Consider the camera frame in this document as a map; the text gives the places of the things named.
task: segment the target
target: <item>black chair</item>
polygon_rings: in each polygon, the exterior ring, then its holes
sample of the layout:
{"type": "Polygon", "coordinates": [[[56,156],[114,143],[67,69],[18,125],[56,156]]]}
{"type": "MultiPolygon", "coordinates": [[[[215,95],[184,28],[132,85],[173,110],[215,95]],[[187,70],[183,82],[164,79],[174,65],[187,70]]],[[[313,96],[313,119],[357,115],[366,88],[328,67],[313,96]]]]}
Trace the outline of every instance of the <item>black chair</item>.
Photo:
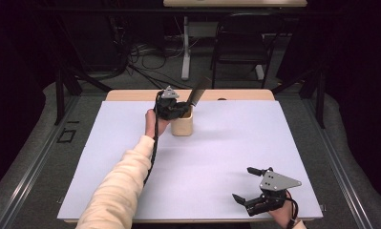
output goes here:
{"type": "Polygon", "coordinates": [[[275,14],[240,12],[226,15],[218,24],[210,69],[213,70],[212,88],[219,80],[250,80],[241,78],[217,79],[217,63],[265,65],[265,81],[273,54],[274,44],[285,26],[284,19],[275,14]]]}

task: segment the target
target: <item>table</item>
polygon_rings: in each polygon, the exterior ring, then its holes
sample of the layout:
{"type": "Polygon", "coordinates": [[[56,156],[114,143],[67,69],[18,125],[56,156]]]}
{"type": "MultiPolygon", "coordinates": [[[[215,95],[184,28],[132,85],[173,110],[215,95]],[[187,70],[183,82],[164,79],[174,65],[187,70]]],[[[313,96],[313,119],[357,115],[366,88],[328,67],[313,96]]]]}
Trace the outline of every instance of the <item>table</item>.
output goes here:
{"type": "MultiPolygon", "coordinates": [[[[172,8],[303,8],[307,5],[306,0],[164,0],[165,7],[172,8]]],[[[188,80],[190,74],[190,50],[189,50],[189,21],[184,16],[184,57],[181,79],[188,80]]],[[[258,78],[263,78],[262,66],[257,66],[258,78]]]]}
{"type": "MultiPolygon", "coordinates": [[[[144,114],[153,107],[157,92],[109,92],[59,219],[77,222],[92,192],[119,161],[122,152],[132,148],[143,135],[144,114]]],[[[189,90],[176,92],[183,100],[190,94],[189,90]]],[[[177,137],[170,135],[168,127],[159,139],[154,169],[138,200],[134,222],[271,219],[267,213],[251,218],[232,197],[237,194],[251,199],[261,193],[261,178],[250,175],[246,171],[249,166],[258,169],[272,166],[275,172],[302,181],[302,186],[290,190],[299,203],[299,217],[304,220],[322,217],[280,104],[271,91],[206,90],[194,109],[194,133],[177,137]],[[242,114],[242,118],[234,118],[236,114],[242,114]]]]}

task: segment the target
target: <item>cream sleeve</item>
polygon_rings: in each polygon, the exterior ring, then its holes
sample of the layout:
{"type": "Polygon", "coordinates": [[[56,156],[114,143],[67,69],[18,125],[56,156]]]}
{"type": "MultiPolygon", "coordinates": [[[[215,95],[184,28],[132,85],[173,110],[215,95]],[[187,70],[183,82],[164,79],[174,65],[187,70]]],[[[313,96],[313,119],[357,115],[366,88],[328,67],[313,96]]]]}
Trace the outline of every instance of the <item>cream sleeve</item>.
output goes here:
{"type": "Polygon", "coordinates": [[[292,229],[306,229],[306,226],[304,225],[303,221],[300,220],[297,224],[294,225],[292,229]]]}
{"type": "Polygon", "coordinates": [[[95,190],[76,228],[131,228],[153,148],[154,139],[143,135],[134,150],[125,152],[95,190]]]}

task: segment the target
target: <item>cup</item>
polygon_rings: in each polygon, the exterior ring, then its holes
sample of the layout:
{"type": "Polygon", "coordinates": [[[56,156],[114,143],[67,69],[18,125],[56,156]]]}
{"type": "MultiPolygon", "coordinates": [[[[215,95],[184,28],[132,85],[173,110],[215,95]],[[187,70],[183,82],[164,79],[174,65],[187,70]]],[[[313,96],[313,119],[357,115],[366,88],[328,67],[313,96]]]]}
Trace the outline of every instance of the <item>cup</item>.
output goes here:
{"type": "Polygon", "coordinates": [[[172,135],[189,136],[193,134],[193,106],[183,117],[175,119],[171,122],[172,135]]]}

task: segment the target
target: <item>human arm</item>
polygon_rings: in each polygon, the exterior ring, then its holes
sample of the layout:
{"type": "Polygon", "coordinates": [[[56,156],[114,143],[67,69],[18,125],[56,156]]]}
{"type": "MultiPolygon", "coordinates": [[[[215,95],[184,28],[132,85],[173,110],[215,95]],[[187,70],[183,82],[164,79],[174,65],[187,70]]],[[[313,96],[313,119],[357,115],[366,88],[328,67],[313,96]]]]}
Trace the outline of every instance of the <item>human arm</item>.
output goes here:
{"type": "MultiPolygon", "coordinates": [[[[150,156],[155,142],[155,113],[149,110],[145,120],[145,135],[133,150],[125,152],[121,161],[97,187],[76,228],[131,228],[143,180],[151,168],[150,156]]],[[[168,124],[159,120],[160,135],[168,124]]]]}

